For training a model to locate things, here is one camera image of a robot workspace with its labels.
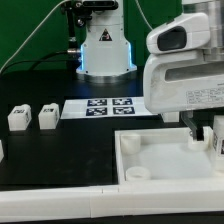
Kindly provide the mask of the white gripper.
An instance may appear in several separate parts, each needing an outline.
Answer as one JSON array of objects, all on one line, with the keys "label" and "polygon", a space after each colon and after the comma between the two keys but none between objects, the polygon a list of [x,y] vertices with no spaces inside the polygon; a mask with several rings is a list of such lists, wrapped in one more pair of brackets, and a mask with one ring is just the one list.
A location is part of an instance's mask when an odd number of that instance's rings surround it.
[{"label": "white gripper", "polygon": [[224,51],[211,45],[219,29],[205,13],[181,14],[151,31],[143,73],[145,107],[152,113],[182,112],[192,138],[204,130],[189,110],[224,106]]}]

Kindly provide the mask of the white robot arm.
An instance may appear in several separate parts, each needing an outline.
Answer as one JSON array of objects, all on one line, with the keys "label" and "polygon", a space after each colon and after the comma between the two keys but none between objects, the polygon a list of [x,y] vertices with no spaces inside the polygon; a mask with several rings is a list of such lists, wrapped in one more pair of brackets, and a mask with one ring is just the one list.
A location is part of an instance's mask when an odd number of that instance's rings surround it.
[{"label": "white robot arm", "polygon": [[224,106],[224,0],[80,0],[82,79],[123,80],[143,67],[145,108],[178,113],[193,138],[199,109]]}]

